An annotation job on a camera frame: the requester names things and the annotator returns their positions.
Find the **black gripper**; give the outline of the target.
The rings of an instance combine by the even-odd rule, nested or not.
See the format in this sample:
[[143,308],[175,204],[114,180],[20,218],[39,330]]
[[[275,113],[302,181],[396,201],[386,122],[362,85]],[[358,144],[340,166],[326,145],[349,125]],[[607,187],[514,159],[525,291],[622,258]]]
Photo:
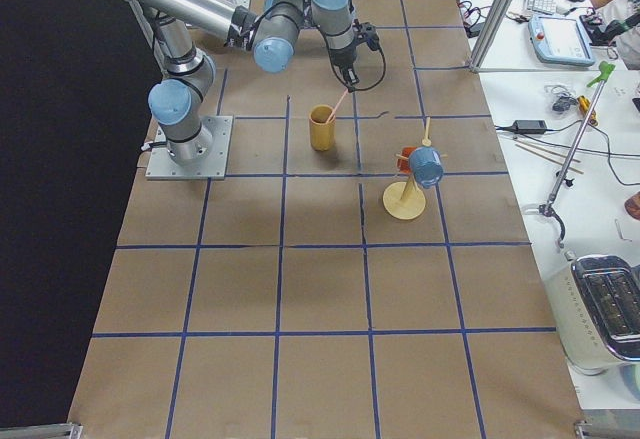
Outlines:
[[346,88],[349,91],[355,91],[359,83],[359,78],[354,69],[354,63],[357,58],[356,47],[330,48],[328,52],[332,67],[337,68],[339,71],[338,77],[341,83],[346,84]]

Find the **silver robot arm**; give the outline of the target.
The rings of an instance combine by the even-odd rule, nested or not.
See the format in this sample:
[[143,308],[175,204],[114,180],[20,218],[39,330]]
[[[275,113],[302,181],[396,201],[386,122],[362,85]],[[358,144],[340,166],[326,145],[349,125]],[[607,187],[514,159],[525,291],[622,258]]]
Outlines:
[[165,155],[176,165],[204,161],[218,136],[198,114],[215,64],[194,44],[190,26],[252,53],[268,73],[286,69],[300,30],[312,27],[323,37],[331,70],[344,88],[354,91],[359,82],[355,61],[363,26],[352,14],[351,0],[268,0],[260,15],[229,0],[123,1],[137,4],[149,45],[162,55],[165,77],[151,89],[148,102],[165,135]]

